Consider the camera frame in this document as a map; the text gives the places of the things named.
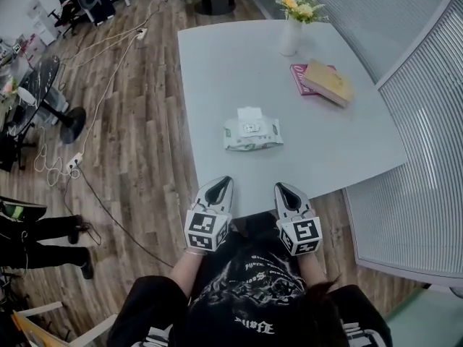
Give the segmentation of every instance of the power strip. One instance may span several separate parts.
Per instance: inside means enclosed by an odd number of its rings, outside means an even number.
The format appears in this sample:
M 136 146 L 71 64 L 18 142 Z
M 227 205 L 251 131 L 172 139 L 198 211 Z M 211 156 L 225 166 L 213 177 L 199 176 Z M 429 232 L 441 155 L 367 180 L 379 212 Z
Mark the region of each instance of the power strip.
M 82 153 L 78 153 L 74 157 L 72 157 L 72 159 L 66 165 L 67 172 L 70 174 L 71 171 L 75 170 L 77 166 L 81 164 L 82 159 L 83 159 Z
M 141 30 L 138 30 L 137 39 L 140 41 L 143 40 L 143 38 L 145 38 L 146 31 L 148 31 L 147 28 L 142 28 Z

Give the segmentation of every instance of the power cable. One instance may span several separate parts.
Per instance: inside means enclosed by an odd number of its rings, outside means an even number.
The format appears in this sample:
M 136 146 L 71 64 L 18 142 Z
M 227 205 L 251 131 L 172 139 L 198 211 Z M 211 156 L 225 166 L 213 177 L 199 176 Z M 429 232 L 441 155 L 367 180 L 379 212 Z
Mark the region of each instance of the power cable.
M 131 238 L 131 240 L 133 240 L 133 242 L 138 245 L 141 249 L 143 249 L 143 251 L 145 251 L 146 253 L 148 253 L 152 258 L 158 260 L 159 262 L 165 264 L 165 266 L 168 266 L 170 268 L 174 268 L 174 266 L 170 265 L 169 263 L 167 263 L 166 261 L 162 260 L 161 258 L 159 258 L 158 256 L 156 256 L 155 254 L 151 253 L 150 251 L 148 251 L 142 244 L 140 244 L 134 237 L 131 233 L 129 233 L 129 231 L 127 231 L 124 226 L 122 226 L 118 220 L 116 220 L 114 218 L 114 216 L 108 211 L 108 209 L 105 207 L 105 205 L 103 204 L 103 202 L 101 201 L 100 197 L 96 194 L 94 188 L 92 187 L 92 185 L 90 184 L 90 182 L 88 182 L 87 178 L 85 177 L 85 174 L 84 174 L 84 171 L 82 171 L 82 169 L 77 166 L 77 169 L 80 171 L 80 174 L 82 175 L 82 177 L 84 178 L 85 182 L 87 183 L 88 187 L 90 188 L 90 190 L 92 191 L 93 195 L 95 195 L 95 198 L 98 200 L 98 202 L 100 203 L 100 206 L 104 209 L 104 211 L 108 214 L 108 216 L 115 222 L 116 225 L 118 225 L 118 227 L 120 227 L 120 229 L 123 230 L 123 232 L 126 233 L 126 235 Z
M 72 212 L 72 210 L 69 208 L 69 206 L 67 205 L 67 202 L 66 202 L 66 194 L 67 194 L 67 188 L 69 187 L 69 182 L 71 181 L 71 176 L 67 179 L 67 182 L 66 182 L 66 189 L 64 190 L 64 194 L 63 194 L 63 203 L 64 205 L 66 206 L 66 209 L 68 210 L 68 212 L 72 215 L 72 216 L 75 216 L 75 214 Z M 96 240 L 95 238 L 93 238 L 93 235 L 87 231 L 87 235 L 96 243 L 97 246 L 100 246 L 101 245 L 101 235 L 99 234 L 99 232 L 96 231 L 95 229 L 95 226 L 93 226 L 92 223 L 89 223 L 89 222 L 84 222 L 85 224 L 89 225 L 90 228 L 95 231 L 95 234 L 96 236 L 98 237 L 98 240 Z
M 148 20 L 149 20 L 153 15 L 155 15 L 156 13 L 158 13 L 158 12 L 160 11 L 160 9 L 161 9 L 161 3 L 163 3 L 163 2 L 166 3 L 166 2 L 168 2 L 169 0 L 160 1 L 159 4 L 158 4 L 157 10 L 156 10 L 155 12 L 151 12 L 151 5 L 153 4 L 154 1 L 155 1 L 155 0 L 152 0 L 152 1 L 151 1 L 150 5 L 149 5 L 149 7 L 148 7 L 148 17 L 146 18 L 146 20 L 145 20 L 142 24 L 140 24 L 140 25 L 138 25 L 138 26 L 136 26 L 136 27 L 134 27 L 134 28 L 132 28 L 132 29 L 130 29 L 130 30 L 128 30 L 128 31 L 125 31 L 125 32 L 123 32 L 123 33 L 120 33 L 120 34 L 111 36 L 110 38 L 105 38 L 105 39 L 102 40 L 102 41 L 99 41 L 99 42 L 97 42 L 97 43 L 94 43 L 93 45 L 90 45 L 90 46 L 88 46 L 87 48 L 83 49 L 82 51 L 78 52 L 78 53 L 75 54 L 73 57 L 68 58 L 69 60 L 74 59 L 74 58 L 76 58 L 77 56 L 79 56 L 81 53 L 83 53 L 84 51 L 86 51 L 86 50 L 88 50 L 88 49 L 90 49 L 90 48 L 92 48 L 92 47 L 94 47 L 94 46 L 96 46 L 96 45 L 98 45 L 98 44 L 100 44 L 100 43 L 103 43 L 103 42 L 105 42 L 105 41 L 107 41 L 107 40 L 110 40 L 110 39 L 112 39 L 112 38 L 119 37 L 119 36 L 121 36 L 121 35 L 125 35 L 122 39 L 118 40 L 118 41 L 115 42 L 115 43 L 112 43 L 110 46 L 108 46 L 107 48 L 103 49 L 103 50 L 100 51 L 98 54 L 96 54 L 95 56 L 93 56 L 91 59 L 88 59 L 86 62 L 81 63 L 81 64 L 78 64 L 76 67 L 70 67 L 70 68 L 71 68 L 71 69 L 80 68 L 81 66 L 83 66 L 83 65 L 89 63 L 90 61 L 94 60 L 94 58 L 100 56 L 102 53 L 104 53 L 105 51 L 107 51 L 108 49 L 110 49 L 110 47 L 112 47 L 112 46 L 116 45 L 117 43 L 120 43 L 121 41 L 123 41 L 123 40 L 125 40 L 126 38 L 128 38 L 128 37 L 130 36 L 131 33 L 133 33 L 134 31 L 138 30 L 138 29 L 141 28 L 143 25 L 145 25 L 145 24 L 148 22 Z M 111 82 L 113 81 L 114 77 L 116 76 L 116 73 L 119 71 L 119 68 L 120 68 L 120 66 L 122 65 L 122 62 L 124 61 L 124 58 L 125 58 L 125 56 L 127 55 L 128 51 L 129 51 L 130 47 L 132 46 L 133 41 L 136 39 L 136 37 L 137 37 L 137 36 L 134 36 L 134 37 L 132 38 L 132 40 L 130 41 L 130 43 L 129 43 L 128 47 L 127 47 L 127 50 L 124 52 L 124 55 L 121 57 L 121 60 L 120 60 L 120 62 L 119 62 L 119 64 L 118 64 L 116 70 L 114 71 L 114 73 L 112 74 L 111 78 L 110 78 L 109 81 L 108 81 L 108 85 L 106 86 L 106 89 L 105 89 L 105 91 L 104 91 L 104 93 L 103 93 L 103 96 L 101 96 L 101 99 L 100 99 L 99 102 L 98 102 L 98 105 L 97 105 L 96 110 L 95 110 L 95 115 L 94 115 L 93 120 L 92 120 L 92 124 L 90 125 L 90 128 L 89 128 L 88 131 L 87 131 L 87 136 L 85 137 L 85 140 L 84 140 L 84 143 L 83 143 L 83 146 L 82 146 L 82 156 L 84 156 L 84 154 L 85 154 L 85 146 L 87 145 L 88 137 L 89 137 L 90 132 L 91 132 L 91 130 L 92 130 L 94 124 L 95 124 L 96 117 L 97 117 L 97 115 L 98 115 L 98 110 L 99 110 L 99 108 L 100 108 L 100 105 L 101 105 L 101 103 L 103 102 L 103 100 L 104 100 L 104 98 L 105 98 L 105 96 L 106 96 L 106 94 L 107 94 L 107 92 L 108 92 L 108 90 L 109 90 L 109 86 L 111 85 Z M 43 129 L 43 131 L 44 131 L 44 133 L 43 133 L 43 138 L 44 138 L 43 141 L 44 141 L 44 144 L 42 145 L 42 148 L 41 148 L 39 154 L 37 155 L 37 157 L 36 157 L 35 160 L 34 160 L 34 169 L 35 169 L 37 172 L 42 172 L 42 171 L 45 170 L 45 169 L 47 170 L 46 181 L 47 181 L 47 184 L 48 184 L 50 187 L 53 187 L 53 186 L 55 186 L 55 185 L 57 184 L 60 175 L 62 175 L 62 176 L 71 176 L 73 179 L 78 179 L 78 178 L 79 178 L 79 175 L 72 175 L 72 172 L 73 172 L 73 171 L 76 171 L 76 170 L 72 170 L 72 171 L 69 171 L 69 172 L 63 172 L 64 164 L 63 164 L 63 160 L 61 159 L 61 157 L 58 157 L 58 158 L 55 160 L 55 162 L 53 163 L 53 165 L 52 165 L 51 167 L 48 167 L 48 166 L 47 166 L 47 152 L 48 152 L 48 146 L 47 146 L 47 144 L 45 143 L 45 129 L 44 129 L 43 127 L 42 127 L 42 129 Z M 44 162 L 43 162 L 43 167 L 42 167 L 42 168 L 37 168 L 37 166 L 36 166 L 36 163 L 37 163 L 37 161 L 38 161 L 39 158 L 44 158 Z M 58 165 L 59 163 L 61 163 L 61 164 L 60 164 L 61 168 L 57 168 L 57 167 L 56 167 L 56 165 Z M 56 178 L 55 178 L 52 182 L 50 182 L 50 175 L 51 175 L 51 172 L 52 172 L 52 171 L 56 171 L 57 175 L 56 175 Z

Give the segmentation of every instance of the desk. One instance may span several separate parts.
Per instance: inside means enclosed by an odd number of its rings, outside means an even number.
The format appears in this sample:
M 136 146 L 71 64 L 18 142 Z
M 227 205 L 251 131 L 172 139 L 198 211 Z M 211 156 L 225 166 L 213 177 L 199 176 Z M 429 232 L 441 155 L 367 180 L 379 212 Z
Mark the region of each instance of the desk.
M 279 54 L 285 21 L 224 23 L 179 32 L 185 105 L 197 180 L 234 179 L 232 213 L 274 209 L 273 186 L 294 185 L 309 198 L 342 189 L 407 161 L 382 97 L 334 27 L 303 28 L 298 54 Z M 302 97 L 291 64 L 316 58 L 349 76 L 355 98 L 340 108 L 318 96 Z M 284 145 L 252 152 L 226 151 L 223 125 L 237 108 L 258 106 L 280 120 Z
M 52 113 L 58 120 L 61 121 L 60 137 L 64 144 L 71 144 L 80 135 L 85 126 L 86 112 L 84 108 L 77 107 L 72 109 L 68 114 L 64 115 L 52 108 L 46 102 L 48 92 L 52 90 L 53 82 L 56 78 L 56 73 L 59 68 L 59 58 L 52 56 L 50 58 L 41 59 L 34 71 L 25 80 L 22 85 L 32 96 L 37 100 L 37 106 L 29 106 L 22 102 L 25 107 L 25 113 L 22 121 L 16 126 L 17 132 L 21 132 L 37 114 L 38 109 L 41 107 Z

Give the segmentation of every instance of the flower vase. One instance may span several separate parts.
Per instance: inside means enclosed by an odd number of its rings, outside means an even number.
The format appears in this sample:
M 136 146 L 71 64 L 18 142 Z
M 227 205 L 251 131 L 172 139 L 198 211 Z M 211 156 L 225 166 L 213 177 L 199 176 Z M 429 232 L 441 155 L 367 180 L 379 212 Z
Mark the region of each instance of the flower vase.
M 302 37 L 302 22 L 289 16 L 280 42 L 280 54 L 284 56 L 293 56 L 296 54 L 297 49 Z

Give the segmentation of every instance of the yellow flower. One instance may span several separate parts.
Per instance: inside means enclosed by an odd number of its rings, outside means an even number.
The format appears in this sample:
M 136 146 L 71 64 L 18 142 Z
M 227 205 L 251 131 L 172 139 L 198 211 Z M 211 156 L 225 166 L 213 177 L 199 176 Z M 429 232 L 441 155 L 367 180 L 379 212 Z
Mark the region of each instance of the yellow flower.
M 307 18 L 311 18 L 313 16 L 313 9 L 309 4 L 299 5 L 296 8 L 296 12 Z
M 283 0 L 283 4 L 285 4 L 290 9 L 297 8 L 297 2 L 295 0 Z

